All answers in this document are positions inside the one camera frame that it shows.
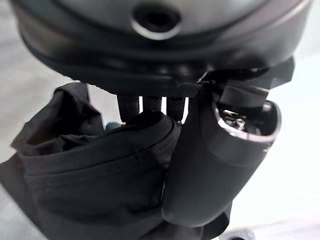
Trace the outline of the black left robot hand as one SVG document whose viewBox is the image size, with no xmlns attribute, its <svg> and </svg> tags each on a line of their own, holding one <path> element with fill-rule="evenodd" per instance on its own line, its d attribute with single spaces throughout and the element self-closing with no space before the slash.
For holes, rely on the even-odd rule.
<svg viewBox="0 0 320 240">
<path fill-rule="evenodd" d="M 54 71 L 118 96 L 191 99 L 162 194 L 170 223 L 198 227 L 248 182 L 276 140 L 271 89 L 292 79 L 310 0 L 12 0 L 21 38 Z"/>
</svg>

